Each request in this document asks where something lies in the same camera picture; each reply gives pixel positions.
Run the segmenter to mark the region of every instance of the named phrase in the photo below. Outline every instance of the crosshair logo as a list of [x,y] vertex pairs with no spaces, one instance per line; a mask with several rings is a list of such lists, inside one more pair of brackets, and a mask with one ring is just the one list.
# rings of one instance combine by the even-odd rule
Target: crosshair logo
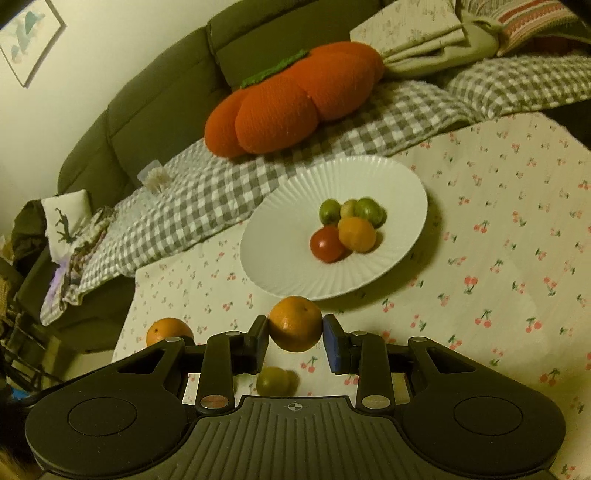
[[300,411],[304,406],[298,402],[290,403],[286,408],[289,408],[291,411]]

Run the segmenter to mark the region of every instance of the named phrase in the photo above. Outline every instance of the purple fabric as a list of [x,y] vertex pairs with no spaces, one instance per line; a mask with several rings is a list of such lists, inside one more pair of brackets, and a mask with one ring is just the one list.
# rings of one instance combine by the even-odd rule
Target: purple fabric
[[47,301],[52,302],[53,298],[56,296],[57,289],[60,286],[61,279],[64,277],[64,275],[66,274],[66,271],[68,269],[69,261],[70,261],[69,256],[66,256],[60,260],[60,262],[58,264],[59,266],[57,267],[57,270],[56,270],[55,274],[53,275],[53,279],[52,279],[51,283],[49,284],[49,290],[47,292],[47,295],[45,296],[45,302],[47,302]]

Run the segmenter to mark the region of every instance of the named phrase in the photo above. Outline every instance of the striped pillow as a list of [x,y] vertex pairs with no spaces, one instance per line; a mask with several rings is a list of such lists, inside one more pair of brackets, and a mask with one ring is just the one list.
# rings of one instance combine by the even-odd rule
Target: striped pillow
[[501,46],[496,53],[499,57],[507,55],[547,28],[578,20],[558,0],[513,0],[496,10],[492,17],[504,26]]

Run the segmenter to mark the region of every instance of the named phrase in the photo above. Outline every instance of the red tomato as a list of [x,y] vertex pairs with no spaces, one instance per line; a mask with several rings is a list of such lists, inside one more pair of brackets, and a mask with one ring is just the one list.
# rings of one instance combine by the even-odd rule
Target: red tomato
[[339,240],[339,229],[334,225],[322,227],[310,238],[310,250],[324,263],[338,260],[345,253],[345,247]]

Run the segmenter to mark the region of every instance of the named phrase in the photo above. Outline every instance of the white wall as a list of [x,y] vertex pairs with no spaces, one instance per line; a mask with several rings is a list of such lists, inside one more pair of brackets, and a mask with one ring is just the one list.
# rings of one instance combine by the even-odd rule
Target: white wall
[[118,90],[235,0],[53,0],[65,30],[23,88],[0,56],[0,235]]

